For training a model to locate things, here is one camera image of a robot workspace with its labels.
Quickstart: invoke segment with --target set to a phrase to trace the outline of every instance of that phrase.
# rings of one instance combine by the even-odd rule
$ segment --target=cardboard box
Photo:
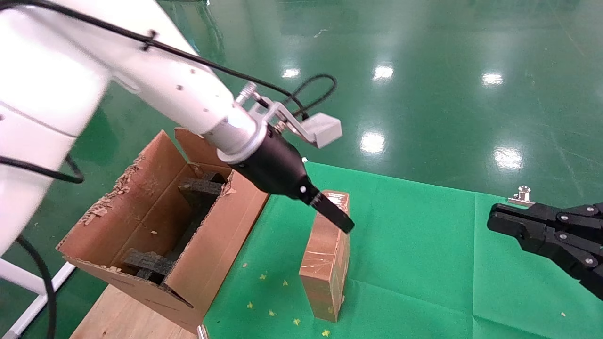
[[[349,214],[348,193],[325,191],[324,194]],[[314,317],[337,322],[349,260],[349,235],[317,213],[300,268]]]
[[[161,131],[57,249],[71,264],[196,333],[268,194],[222,163],[203,138],[183,128],[175,135],[190,163]],[[204,172],[228,181],[169,275],[161,285],[133,276],[124,253],[165,256],[174,248],[192,215],[178,184]]]

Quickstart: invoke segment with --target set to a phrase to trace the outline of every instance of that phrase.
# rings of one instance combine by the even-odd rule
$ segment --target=white metal frame
[[[58,291],[74,269],[75,266],[68,262],[63,265],[52,278],[52,287],[55,291]],[[21,337],[27,326],[31,324],[46,305],[48,297],[46,295],[44,281],[41,277],[38,277],[17,265],[13,265],[2,258],[0,258],[0,279],[10,281],[38,295],[8,332],[2,336],[2,339],[17,339]]]

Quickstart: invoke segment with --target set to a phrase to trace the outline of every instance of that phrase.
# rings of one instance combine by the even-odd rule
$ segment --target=black cable
[[[51,171],[50,169],[40,167],[38,165],[34,165],[33,163],[24,162],[24,161],[12,159],[9,157],[0,156],[0,165],[8,165],[8,166],[13,166],[13,167],[17,167],[17,168],[22,168],[23,170],[39,173],[43,176],[51,177],[51,178],[57,179],[57,180],[62,180],[64,182],[83,183],[84,175],[80,171],[79,167],[77,167],[77,164],[73,161],[73,159],[71,159],[70,155],[67,155],[67,157],[65,157],[65,161],[67,162],[67,164],[69,165],[71,170],[74,172],[75,177],[69,176],[67,174],[63,174],[61,172]]]
[[[44,280],[44,288],[46,289],[46,296],[48,297],[48,331],[46,332],[47,339],[54,339],[54,334],[57,329],[57,295],[52,287],[52,276],[48,271],[48,267],[44,262],[44,259],[40,256],[40,253],[27,241],[22,235],[17,237],[17,243],[23,247],[25,251],[30,255],[40,273],[42,274],[42,280]]]
[[[329,74],[317,74],[314,75],[311,78],[308,78],[306,81],[302,82],[301,85],[299,85],[294,91],[293,93],[287,97],[287,99],[285,99],[283,101],[283,105],[287,105],[287,103],[292,100],[293,98],[295,98],[301,91],[303,91],[304,88],[306,88],[306,86],[308,86],[309,84],[313,83],[316,80],[319,79],[329,79],[331,80],[331,87],[329,88],[329,90],[327,92],[325,92],[324,94],[322,94],[318,99],[314,100],[313,102],[311,102],[309,105],[304,106],[304,107],[300,107],[298,110],[296,110],[293,113],[293,116],[298,116],[299,114],[301,114],[302,120],[306,120],[308,118],[308,113],[307,111],[309,109],[311,109],[312,107],[322,103],[324,100],[326,100],[326,98],[328,98],[331,94],[333,94],[333,92],[335,91],[335,89],[337,89],[337,79],[333,76],[333,75],[329,75]]]
[[[64,14],[66,16],[72,17],[74,19],[78,19],[80,21],[87,22],[88,24],[103,28],[107,31],[111,31],[113,33],[119,34],[121,36],[125,36],[130,39],[140,41],[145,44],[145,48],[155,47],[155,48],[161,49],[162,51],[168,52],[170,54],[177,55],[181,58],[217,69],[221,72],[230,74],[234,77],[241,78],[241,79],[244,79],[247,81],[252,81],[254,83],[260,84],[262,86],[265,86],[267,88],[280,92],[283,95],[291,97],[293,102],[295,102],[295,104],[299,106],[300,110],[303,111],[303,109],[304,109],[304,106],[302,105],[302,103],[295,96],[292,96],[291,93],[289,93],[287,90],[282,89],[281,87],[278,87],[275,84],[271,84],[267,81],[263,81],[261,79],[252,77],[251,75],[243,74],[241,72],[235,71],[234,69],[230,69],[230,68],[224,67],[222,65],[219,65],[217,63],[211,62],[209,60],[201,58],[198,55],[189,54],[187,52],[181,51],[172,46],[169,46],[164,43],[153,40],[153,38],[152,38],[153,33],[151,33],[151,37],[144,36],[142,34],[138,34],[138,33],[126,30],[125,28],[122,28],[122,27],[119,27],[116,25],[112,25],[108,22],[104,22],[95,17],[86,15],[84,13],[80,13],[78,11],[74,11],[70,8],[63,7],[61,5],[58,5],[58,4],[55,4],[53,2],[49,2],[46,0],[3,0],[3,1],[0,1],[0,11],[6,10],[9,8],[14,8],[14,7],[17,7],[20,5],[32,5],[35,7],[40,7],[40,8],[45,8],[47,10],[55,11],[55,12]]]

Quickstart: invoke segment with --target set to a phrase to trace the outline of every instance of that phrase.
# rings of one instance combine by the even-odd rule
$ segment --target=open cardboard box
[[[71,264],[196,333],[268,194],[221,162],[203,138],[183,128],[175,136],[190,163],[161,131],[57,249]],[[123,263],[126,251],[164,256],[173,249],[192,216],[178,184],[206,172],[222,174],[227,183],[163,284],[132,275]]]

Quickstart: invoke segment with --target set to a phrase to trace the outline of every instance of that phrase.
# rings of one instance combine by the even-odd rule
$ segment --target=metal clamp
[[[341,121],[337,118],[324,113],[316,113],[304,121],[298,121],[282,103],[266,97],[262,97],[262,99],[268,104],[268,110],[265,113],[260,113],[265,108],[259,103],[254,104],[248,112],[259,125],[269,124],[276,117],[279,120],[274,125],[277,131],[288,128],[302,140],[317,148],[323,148],[343,135]]]

